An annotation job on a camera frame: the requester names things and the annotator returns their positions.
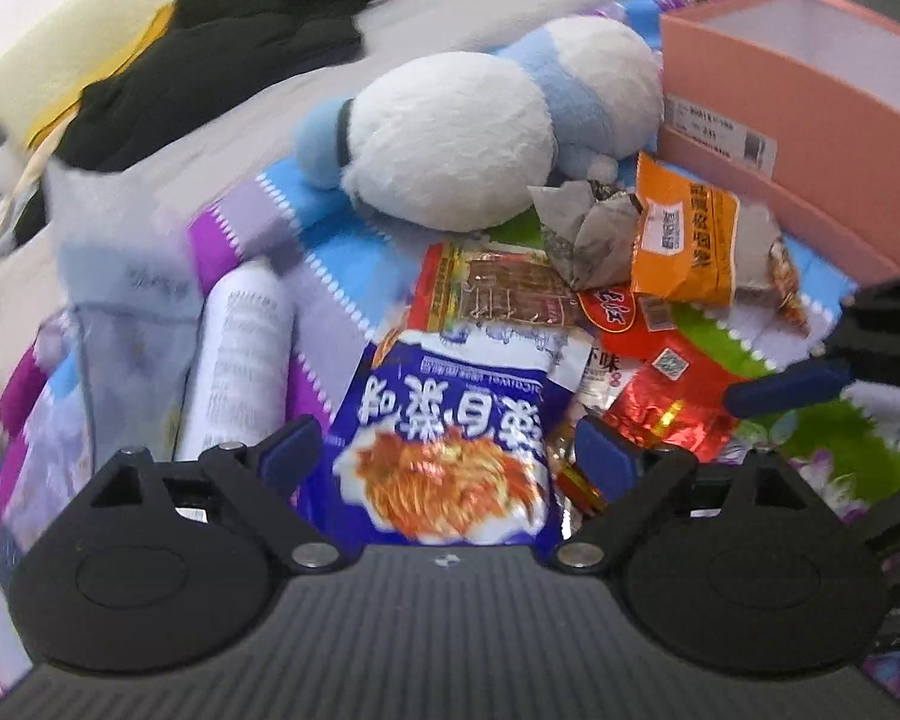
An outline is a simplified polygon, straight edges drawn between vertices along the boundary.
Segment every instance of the blue snack package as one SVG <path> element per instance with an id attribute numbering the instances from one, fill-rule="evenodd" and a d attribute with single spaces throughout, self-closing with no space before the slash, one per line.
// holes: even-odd
<path id="1" fill-rule="evenodd" d="M 543 437 L 590 353 L 580 331 L 460 325 L 369 343 L 301 507 L 347 552 L 560 541 Z"/>

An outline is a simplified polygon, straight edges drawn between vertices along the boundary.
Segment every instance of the blue and white plush toy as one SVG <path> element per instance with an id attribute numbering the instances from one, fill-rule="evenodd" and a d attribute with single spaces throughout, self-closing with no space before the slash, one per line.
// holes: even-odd
<path id="1" fill-rule="evenodd" d="M 554 167 L 610 182 L 645 146 L 663 98 L 653 52 L 622 23 L 573 16 L 496 55 L 408 62 L 300 122 L 311 184 L 427 227 L 469 232 L 533 204 Z"/>

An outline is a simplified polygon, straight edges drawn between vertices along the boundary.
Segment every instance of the screw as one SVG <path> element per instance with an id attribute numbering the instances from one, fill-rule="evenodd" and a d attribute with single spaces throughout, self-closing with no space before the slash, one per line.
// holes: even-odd
<path id="1" fill-rule="evenodd" d="M 440 555 L 440 557 L 434 557 L 434 563 L 436 563 L 440 568 L 453 568 L 455 565 L 458 565 L 461 562 L 460 558 L 456 555 L 448 554 L 448 555 Z"/>
<path id="2" fill-rule="evenodd" d="M 312 541 L 308 544 L 300 544 L 290 553 L 293 561 L 304 568 L 326 568 L 337 562 L 340 552 L 333 544 Z"/>
<path id="3" fill-rule="evenodd" d="M 604 551 L 586 541 L 571 541 L 557 550 L 557 560 L 570 568 L 593 568 L 603 559 Z"/>

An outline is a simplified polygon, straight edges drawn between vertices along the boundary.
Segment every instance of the pink cardboard box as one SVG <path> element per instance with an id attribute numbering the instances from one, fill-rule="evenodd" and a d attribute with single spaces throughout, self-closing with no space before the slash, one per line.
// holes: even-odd
<path id="1" fill-rule="evenodd" d="M 900 25 L 844 0 L 725 0 L 660 26 L 660 156 L 764 202 L 861 284 L 900 274 Z"/>

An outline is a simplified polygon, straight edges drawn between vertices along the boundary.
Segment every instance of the barcode label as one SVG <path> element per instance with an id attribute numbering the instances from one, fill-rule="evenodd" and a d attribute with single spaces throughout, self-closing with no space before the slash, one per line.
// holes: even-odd
<path id="1" fill-rule="evenodd" d="M 727 159 L 773 178 L 776 141 L 689 100 L 667 95 L 664 122 Z"/>
<path id="2" fill-rule="evenodd" d="M 760 156 L 763 154 L 763 149 L 766 141 L 755 132 L 746 132 L 746 138 L 744 138 L 744 159 L 748 162 L 753 162 L 754 165 L 760 164 Z"/>
<path id="3" fill-rule="evenodd" d="M 640 298 L 640 310 L 643 311 L 643 320 L 650 333 L 677 329 L 674 318 L 670 316 L 670 306 L 665 300 L 645 296 Z"/>
<path id="4" fill-rule="evenodd" d="M 672 349 L 664 349 L 660 352 L 660 356 L 653 361 L 653 367 L 670 381 L 675 382 L 683 375 L 684 370 L 690 367 L 690 364 Z"/>

